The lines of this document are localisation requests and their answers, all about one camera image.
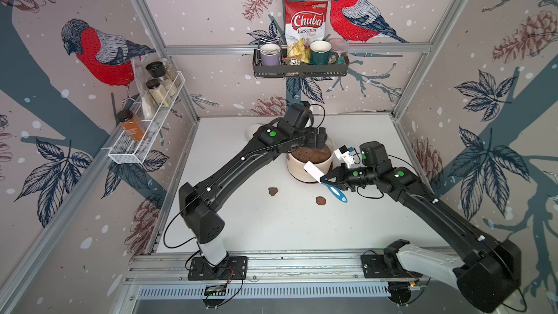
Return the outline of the blue white scrub brush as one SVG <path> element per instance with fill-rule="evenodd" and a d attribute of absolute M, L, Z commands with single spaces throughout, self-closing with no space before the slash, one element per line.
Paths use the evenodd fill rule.
<path fill-rule="evenodd" d="M 327 187 L 327 189 L 341 202 L 343 203 L 347 203 L 347 197 L 344 195 L 344 193 L 342 193 L 342 191 L 334 186 L 332 186 L 332 184 L 328 183 L 327 180 L 325 179 L 325 174 L 317 167 L 315 166 L 315 164 L 313 164 L 311 161 L 308 161 L 305 165 L 304 165 L 304 170 L 310 174 L 312 176 L 312 178 L 314 178 L 318 183 L 320 183 L 321 185 L 324 185 L 325 187 Z"/>

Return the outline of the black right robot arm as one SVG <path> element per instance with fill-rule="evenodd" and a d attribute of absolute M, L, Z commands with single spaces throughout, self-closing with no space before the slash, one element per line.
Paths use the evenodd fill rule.
<path fill-rule="evenodd" d="M 458 254 L 453 264 L 443 255 L 421 251 L 404 240 L 385 248 L 387 263 L 435 278 L 458 289 L 479 311 L 492 313 L 504 305 L 521 284 L 521 251 L 512 241 L 499 241 L 459 216 L 433 195 L 420 178 L 405 167 L 393 167 L 385 147 L 377 141 L 360 146 L 363 165 L 341 164 L 321 177 L 337 190 L 374 185 L 427 223 Z"/>

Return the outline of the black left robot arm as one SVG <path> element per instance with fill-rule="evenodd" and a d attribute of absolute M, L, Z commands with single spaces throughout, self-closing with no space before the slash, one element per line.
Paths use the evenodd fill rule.
<path fill-rule="evenodd" d="M 219 236 L 225 227 L 218 215 L 226 200 L 254 173 L 300 147 L 323 148 L 325 128 L 313 126 L 308 101 L 288 107 L 286 114 L 260 126 L 246 146 L 225 166 L 195 186 L 179 190 L 180 216 L 191 229 L 203 258 L 210 267 L 223 267 L 228 252 Z"/>

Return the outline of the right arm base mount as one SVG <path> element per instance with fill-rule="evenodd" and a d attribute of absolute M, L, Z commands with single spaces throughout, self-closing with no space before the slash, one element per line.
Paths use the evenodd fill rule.
<path fill-rule="evenodd" d="M 365 251 L 360 256 L 364 277 L 366 279 L 421 278 L 423 276 L 421 273 L 406 270 L 397 258 L 400 249 L 409 244 L 409 241 L 399 239 L 384 248 L 381 254 L 372 249 Z"/>

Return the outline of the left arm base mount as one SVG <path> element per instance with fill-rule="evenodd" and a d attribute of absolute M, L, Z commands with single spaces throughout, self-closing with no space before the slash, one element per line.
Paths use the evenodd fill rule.
<path fill-rule="evenodd" d="M 248 257 L 227 256 L 218 265 L 211 265 L 204 257 L 193 255 L 185 266 L 189 281 L 245 280 Z"/>

